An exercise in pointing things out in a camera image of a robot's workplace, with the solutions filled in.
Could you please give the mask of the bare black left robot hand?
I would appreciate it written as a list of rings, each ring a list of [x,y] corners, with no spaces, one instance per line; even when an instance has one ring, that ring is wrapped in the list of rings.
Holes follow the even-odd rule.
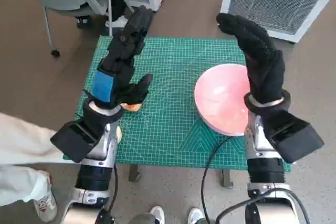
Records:
[[[141,104],[149,93],[153,74],[145,74],[137,83],[130,81],[135,72],[134,57],[140,55],[145,46],[153,15],[152,9],[140,6],[108,45],[108,54],[94,75],[92,92],[86,92],[98,107],[113,109],[122,103]]]

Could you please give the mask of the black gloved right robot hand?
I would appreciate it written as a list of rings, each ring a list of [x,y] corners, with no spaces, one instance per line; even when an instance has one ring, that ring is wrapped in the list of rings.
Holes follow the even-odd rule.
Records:
[[[238,15],[220,13],[220,30],[237,39],[245,55],[247,75],[253,98],[260,104],[282,98],[285,63],[267,31],[257,23]]]

